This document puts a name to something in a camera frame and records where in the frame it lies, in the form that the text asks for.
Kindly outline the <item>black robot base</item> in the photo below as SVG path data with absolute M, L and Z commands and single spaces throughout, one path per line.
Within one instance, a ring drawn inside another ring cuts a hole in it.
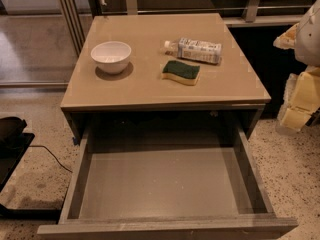
M 25 120 L 18 117 L 0 119 L 0 192 L 3 190 L 35 135 L 24 133 Z M 0 216 L 16 220 L 57 220 L 58 209 L 9 209 L 0 204 Z

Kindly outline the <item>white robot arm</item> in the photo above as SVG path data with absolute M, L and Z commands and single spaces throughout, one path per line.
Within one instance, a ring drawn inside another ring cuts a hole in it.
M 320 108 L 320 0 L 273 45 L 293 49 L 295 59 L 306 65 L 299 75 L 289 75 L 277 116 L 280 127 L 299 132 Z

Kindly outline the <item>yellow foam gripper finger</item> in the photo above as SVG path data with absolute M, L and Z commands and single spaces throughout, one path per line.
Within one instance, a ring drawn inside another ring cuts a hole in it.
M 295 46 L 297 28 L 298 23 L 291 26 L 286 32 L 274 40 L 273 46 L 283 50 L 293 49 Z
M 279 124 L 300 131 L 320 108 L 320 68 L 308 66 L 299 75 L 290 74 L 283 100 L 279 110 Z

